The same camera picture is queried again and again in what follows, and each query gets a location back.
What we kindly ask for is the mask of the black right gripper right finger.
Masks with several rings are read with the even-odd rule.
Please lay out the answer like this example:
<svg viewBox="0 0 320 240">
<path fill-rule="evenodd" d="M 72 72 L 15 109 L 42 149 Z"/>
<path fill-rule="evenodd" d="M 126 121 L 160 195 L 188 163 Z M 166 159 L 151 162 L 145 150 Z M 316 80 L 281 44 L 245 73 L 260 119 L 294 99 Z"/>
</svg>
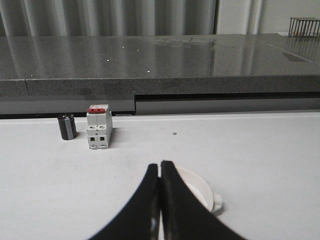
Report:
<svg viewBox="0 0 320 240">
<path fill-rule="evenodd" d="M 212 215 L 184 183 L 172 161 L 161 162 L 161 202 L 166 240 L 243 240 Z"/>
</svg>

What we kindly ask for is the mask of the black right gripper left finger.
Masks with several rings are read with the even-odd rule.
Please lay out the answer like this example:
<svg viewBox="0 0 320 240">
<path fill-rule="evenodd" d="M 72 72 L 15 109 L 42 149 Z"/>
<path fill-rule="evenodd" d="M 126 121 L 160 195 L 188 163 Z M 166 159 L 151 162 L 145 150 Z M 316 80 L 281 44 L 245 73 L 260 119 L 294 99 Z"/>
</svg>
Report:
<svg viewBox="0 0 320 240">
<path fill-rule="evenodd" d="M 160 225 L 158 166 L 149 164 L 135 193 L 92 240 L 157 240 Z"/>
</svg>

